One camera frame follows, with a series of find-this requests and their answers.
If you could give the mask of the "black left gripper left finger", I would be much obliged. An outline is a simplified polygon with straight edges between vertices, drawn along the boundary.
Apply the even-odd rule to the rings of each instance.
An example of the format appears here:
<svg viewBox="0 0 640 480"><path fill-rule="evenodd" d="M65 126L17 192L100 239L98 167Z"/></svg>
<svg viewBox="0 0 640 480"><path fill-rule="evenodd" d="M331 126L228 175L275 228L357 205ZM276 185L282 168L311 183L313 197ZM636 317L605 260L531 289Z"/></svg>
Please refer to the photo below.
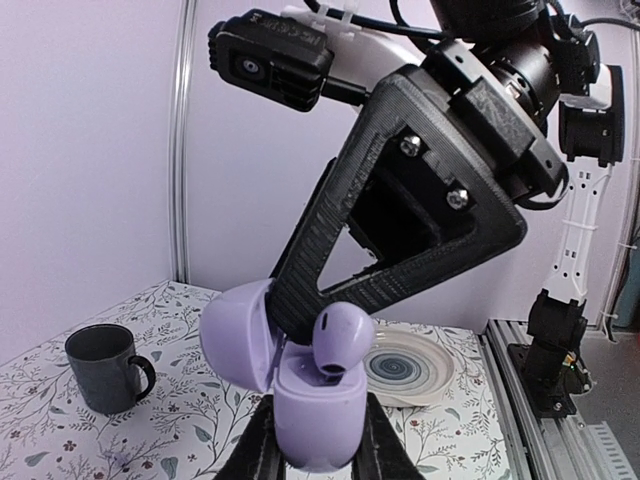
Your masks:
<svg viewBox="0 0 640 480"><path fill-rule="evenodd" d="M236 447L215 480L280 480L283 455L274 428L273 396L265 395L257 405Z"/></svg>

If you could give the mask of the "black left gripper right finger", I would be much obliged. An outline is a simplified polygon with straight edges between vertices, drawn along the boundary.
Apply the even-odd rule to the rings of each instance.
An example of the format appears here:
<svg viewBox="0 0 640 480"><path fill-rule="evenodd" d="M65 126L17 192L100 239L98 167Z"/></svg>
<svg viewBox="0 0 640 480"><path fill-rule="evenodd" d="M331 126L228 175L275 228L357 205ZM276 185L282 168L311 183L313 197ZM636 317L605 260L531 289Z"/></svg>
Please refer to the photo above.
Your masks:
<svg viewBox="0 0 640 480"><path fill-rule="evenodd" d="M351 478L410 480L423 476L409 458L376 395L367 394L364 430L351 463Z"/></svg>

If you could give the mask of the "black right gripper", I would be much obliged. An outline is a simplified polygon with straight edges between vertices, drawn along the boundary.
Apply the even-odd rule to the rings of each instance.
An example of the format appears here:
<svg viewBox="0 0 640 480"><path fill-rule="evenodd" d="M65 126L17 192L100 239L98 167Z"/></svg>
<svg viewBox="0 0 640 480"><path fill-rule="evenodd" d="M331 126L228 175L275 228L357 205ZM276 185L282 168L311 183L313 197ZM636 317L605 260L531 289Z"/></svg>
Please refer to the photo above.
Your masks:
<svg viewBox="0 0 640 480"><path fill-rule="evenodd" d="M406 65L381 80L273 272L268 316L298 344L310 343L317 315L331 303L375 313L517 246L527 226L509 196L552 197L566 177L543 129L559 97L544 46L516 41L474 52L445 40L422 68L449 94L450 110L489 154L491 170L440 110L423 69ZM342 231L375 263L320 288Z"/></svg>

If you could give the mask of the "light purple round earbud case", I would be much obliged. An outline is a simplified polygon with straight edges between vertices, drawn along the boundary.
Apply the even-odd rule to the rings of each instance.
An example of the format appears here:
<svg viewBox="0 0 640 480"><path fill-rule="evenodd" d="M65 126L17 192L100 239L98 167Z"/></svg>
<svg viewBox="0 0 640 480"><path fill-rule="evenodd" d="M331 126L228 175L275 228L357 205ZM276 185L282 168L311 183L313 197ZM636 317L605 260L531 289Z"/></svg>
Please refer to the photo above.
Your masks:
<svg viewBox="0 0 640 480"><path fill-rule="evenodd" d="M273 394L276 441L292 466L339 470L355 456L364 430L364 359L329 382L315 365L312 342L295 343L268 317L270 288L270 281L256 281L210 301L199 321L203 356L222 380Z"/></svg>

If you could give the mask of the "light purple stem earbud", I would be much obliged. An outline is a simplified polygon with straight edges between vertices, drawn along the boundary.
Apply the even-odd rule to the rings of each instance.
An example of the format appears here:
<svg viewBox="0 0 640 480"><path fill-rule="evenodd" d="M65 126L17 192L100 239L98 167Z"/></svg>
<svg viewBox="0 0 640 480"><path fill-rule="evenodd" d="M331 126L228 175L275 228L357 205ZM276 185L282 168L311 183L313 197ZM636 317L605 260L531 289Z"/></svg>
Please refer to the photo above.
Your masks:
<svg viewBox="0 0 640 480"><path fill-rule="evenodd" d="M374 322L362 308L335 302L318 315L312 350L318 371L331 383L359 365L375 339Z"/></svg>

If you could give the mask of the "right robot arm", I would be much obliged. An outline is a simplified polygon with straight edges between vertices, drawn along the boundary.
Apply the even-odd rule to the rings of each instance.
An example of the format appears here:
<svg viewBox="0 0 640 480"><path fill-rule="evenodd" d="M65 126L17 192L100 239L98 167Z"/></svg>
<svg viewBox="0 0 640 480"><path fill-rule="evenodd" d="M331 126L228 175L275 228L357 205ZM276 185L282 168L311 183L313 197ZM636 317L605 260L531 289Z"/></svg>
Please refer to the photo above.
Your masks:
<svg viewBox="0 0 640 480"><path fill-rule="evenodd" d="M622 158L622 71L555 1L438 1L419 65L377 83L274 272L299 343L326 307L375 313L518 245L523 210L589 192L574 162Z"/></svg>

